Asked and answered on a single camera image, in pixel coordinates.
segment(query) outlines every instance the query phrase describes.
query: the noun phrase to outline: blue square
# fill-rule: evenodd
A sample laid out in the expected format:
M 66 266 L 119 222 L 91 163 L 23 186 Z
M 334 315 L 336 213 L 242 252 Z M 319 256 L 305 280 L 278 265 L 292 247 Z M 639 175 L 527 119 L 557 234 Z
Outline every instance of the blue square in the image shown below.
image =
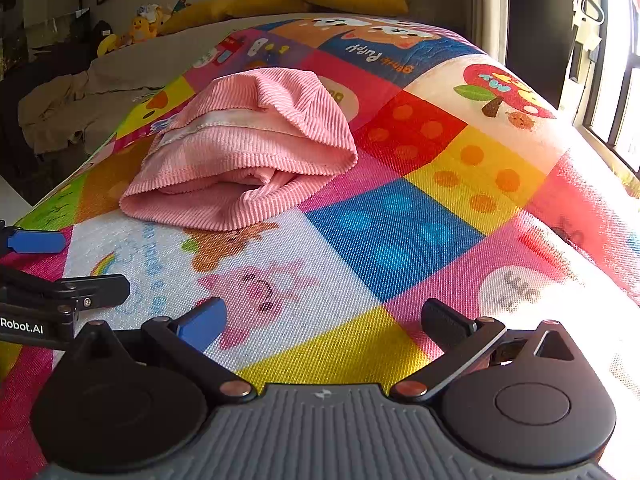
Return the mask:
M 483 238 L 404 178 L 306 216 L 380 301 L 431 276 Z
M 359 27 L 356 32 L 366 37 L 368 28 Z M 374 38 L 380 39 L 380 33 L 377 34 Z M 437 40 L 424 39 L 413 46 L 404 44 L 400 47 L 393 43 L 352 38 L 354 35 L 355 32 L 352 31 L 335 36 L 325 41 L 320 50 L 382 77 L 400 88 L 404 88 L 418 76 L 447 59 L 479 52 L 476 47 L 444 37 Z M 393 41 L 395 36 L 389 38 L 392 39 L 384 39 Z

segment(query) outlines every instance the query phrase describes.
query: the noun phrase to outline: rainbow print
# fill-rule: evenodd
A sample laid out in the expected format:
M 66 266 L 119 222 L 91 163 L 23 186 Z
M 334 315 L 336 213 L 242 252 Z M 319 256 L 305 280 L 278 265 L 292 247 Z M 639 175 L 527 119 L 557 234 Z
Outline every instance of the rainbow print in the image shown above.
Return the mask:
M 107 274 L 109 272 L 109 268 L 113 265 L 115 261 L 116 261 L 116 256 L 114 253 L 107 254 L 91 270 L 91 276 L 101 276 L 103 274 Z

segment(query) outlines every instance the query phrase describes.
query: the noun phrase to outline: cartoon bear print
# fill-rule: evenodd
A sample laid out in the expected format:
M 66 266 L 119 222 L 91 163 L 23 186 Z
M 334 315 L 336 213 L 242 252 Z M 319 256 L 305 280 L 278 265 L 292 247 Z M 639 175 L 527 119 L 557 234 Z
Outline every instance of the cartoon bear print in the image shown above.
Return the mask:
M 421 41 L 439 40 L 440 36 L 424 30 L 414 30 L 395 25 L 372 25 L 347 32 L 343 40 L 365 40 L 373 43 L 392 44 L 398 48 L 413 48 Z
M 193 270 L 209 272 L 218 266 L 222 258 L 244 251 L 249 241 L 262 240 L 261 232 L 278 227 L 273 222 L 259 222 L 243 229 L 224 232 L 185 229 L 184 232 L 191 237 L 182 244 L 182 250 L 196 253 L 191 262 Z
M 300 276 L 304 260 L 271 262 L 266 269 L 242 266 L 224 274 L 198 279 L 212 296 L 226 304 L 226 326 L 219 338 L 221 350 L 242 344 L 253 330 L 276 321 L 287 301 L 300 301 L 299 292 L 318 285 L 313 276 Z
M 356 18 L 307 18 L 306 20 L 285 23 L 274 28 L 271 32 L 283 38 L 317 48 L 334 36 L 368 25 L 371 25 L 371 22 Z

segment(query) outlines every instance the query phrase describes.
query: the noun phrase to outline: stuffed toy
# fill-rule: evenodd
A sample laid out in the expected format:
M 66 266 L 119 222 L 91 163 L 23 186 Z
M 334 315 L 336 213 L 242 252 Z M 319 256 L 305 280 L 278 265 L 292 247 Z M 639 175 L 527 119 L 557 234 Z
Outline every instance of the stuffed toy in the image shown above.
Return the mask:
M 104 38 L 98 45 L 98 56 L 104 56 L 123 46 L 141 43 L 156 37 L 158 28 L 165 24 L 171 14 L 170 10 L 166 10 L 156 4 L 138 7 L 136 17 L 133 19 L 129 30 L 121 36 L 110 34 Z

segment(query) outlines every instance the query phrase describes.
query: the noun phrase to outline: red apple print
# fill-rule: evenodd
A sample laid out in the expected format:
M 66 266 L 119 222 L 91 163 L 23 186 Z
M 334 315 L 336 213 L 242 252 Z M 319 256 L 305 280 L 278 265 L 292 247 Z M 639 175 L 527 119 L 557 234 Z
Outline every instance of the red apple print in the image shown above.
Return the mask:
M 505 102 L 523 114 L 534 117 L 552 119 L 555 117 L 551 110 L 546 108 L 540 97 L 522 81 L 507 73 L 497 66 L 487 64 L 473 64 L 465 68 L 463 74 L 466 85 L 456 86 L 454 90 L 472 101 L 484 101 L 482 113 L 487 117 L 498 115 L 500 105 Z M 533 121 L 522 121 L 522 116 L 510 116 L 510 122 L 514 121 L 522 126 L 522 129 L 530 129 Z

